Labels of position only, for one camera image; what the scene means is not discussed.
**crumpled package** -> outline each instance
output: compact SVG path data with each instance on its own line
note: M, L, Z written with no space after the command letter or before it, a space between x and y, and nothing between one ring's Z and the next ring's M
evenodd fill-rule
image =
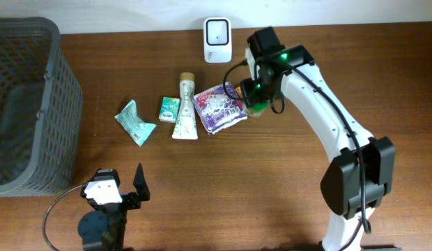
M155 124L145 123L137 116L134 100L131 100L115 118L139 146L144 144L155 128Z
M230 82L226 83L226 89L231 96L238 96ZM196 94L194 106L209 135L247 119L242 103L228 97L222 84Z

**cable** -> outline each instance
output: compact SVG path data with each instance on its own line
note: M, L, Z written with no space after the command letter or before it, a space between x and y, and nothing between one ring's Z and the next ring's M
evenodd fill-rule
M54 251L59 251L59 249L57 249L56 247L54 247L52 245L52 243L49 241L49 239L47 238L47 234L46 234L46 222L47 222L47 217L49 216L50 211L54 208L54 206L58 203L58 201L60 201L61 199L63 199L66 195L70 194L71 192L75 191L78 188L83 188L85 186L87 186L87 183L78 185L74 188L72 188L71 190L64 192L60 197L56 198L54 203L52 203L52 205L50 205L49 209L47 209L46 214L44 215L44 220L43 220L43 238L44 241L46 241L47 245Z
M259 60L261 61L267 61L270 63L275 63L277 65L281 65L289 70L292 70L294 72L296 72L299 76L301 76L304 80L307 81L307 83L309 83L318 93L320 93L320 95L322 95L324 97L324 99L326 99L330 105L334 108L334 110L337 112L337 114L339 115L341 121L343 122L344 126L346 127L350 137L353 139L354 145L355 145L355 150L357 151L357 155L358 155L358 161L359 161L359 166L360 166L360 192L361 192L361 211L362 211L362 224L363 224L363 228L364 228L364 232L366 234L370 234L371 233L371 224L369 223L369 221L367 220L366 217L366 204L365 204L365 198L366 198L366 174L365 174L365 170L364 170L364 161L363 161L363 153L362 153L362 149L360 148L360 145L358 143L357 137L355 136L355 132L352 130L352 128L349 126L348 121L346 120L345 116L343 115L343 113L341 112L341 110L339 109L339 107L337 106L337 104L335 104L335 102L320 88L318 87L316 84L314 84L312 82L312 80L310 80L304 73L302 73L300 70L298 70L296 67L291 66L289 64L286 63L282 63L280 61L276 61L274 59L270 59L270 58L259 58Z
M233 100L246 101L247 99L251 98L251 97L253 96L253 94L254 94L254 91L252 91L252 92L251 92L247 97L244 97L244 98L235 98L235 97L232 97L232 96L229 94L229 92L227 91L227 87L226 87L226 85L225 85L225 82L227 81L227 77L229 76L229 74L230 74L230 72L231 72L232 70L235 70L235 69L236 69L237 67L239 67L239 66L247 66L247 65L248 65L247 60L244 59L244 60L242 60L240 63L234 65L232 68L230 68L230 70L228 70L228 71L225 73L224 81L222 82L222 87L224 88L224 92L225 92L225 94L226 94L229 98L231 98L231 99L233 99ZM256 72L256 70L255 70L254 72L255 72L255 73L254 73L254 75L255 75L255 79L254 79L254 83L255 83L255 85L254 85L254 86L256 86L257 72Z
M358 232L360 231L360 227L362 227L362 219L358 219L358 224L355 227L353 235L349 238L348 242L339 251L344 251L346 250L346 248L349 248L350 244L354 242L355 237L357 237Z
M270 108L272 108L272 111L273 111L275 114L281 114L281 113L283 113L284 110L286 109L286 101L284 100L284 96L283 96L282 94L280 95L280 98L281 98L281 111L279 111L279 112L275 109L275 99L272 98L272 99L270 99L270 101L269 101L269 103L270 103Z

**white tube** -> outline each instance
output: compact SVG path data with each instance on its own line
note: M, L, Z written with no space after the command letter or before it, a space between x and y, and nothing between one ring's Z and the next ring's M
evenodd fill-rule
M180 108L174 127L173 139L197 139L196 117L194 115L194 74L180 74Z

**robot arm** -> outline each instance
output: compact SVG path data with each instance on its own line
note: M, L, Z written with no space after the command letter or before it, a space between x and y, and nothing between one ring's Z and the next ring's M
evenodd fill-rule
M95 209L78 224L83 250L134 250L123 249L127 211L140 209L141 203L148 201L151 195L140 163L132 184L137 192L121 194L117 171L99 169L82 189L81 196Z
M285 49L271 27L257 31L247 42L246 61L252 78L241 82L242 100L248 108L254 109L265 102L272 106L278 98L284 105L284 98L288 98L302 112L331 161L321 181L321 192L331 209L323 249L360 250L359 236L364 231L362 216L366 214L368 218L380 205L383 196L391 191L394 145L387 137L374 139L349 114L331 92L319 67L303 46ZM366 172L364 182L357 161L359 152ZM363 199L361 185L366 190Z

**purple snack package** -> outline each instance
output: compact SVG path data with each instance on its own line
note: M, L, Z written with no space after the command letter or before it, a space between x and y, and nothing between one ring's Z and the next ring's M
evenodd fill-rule
M226 89L230 96L238 97L230 82L226 83ZM209 135L247 119L240 103L225 94L222 84L194 95L193 101Z

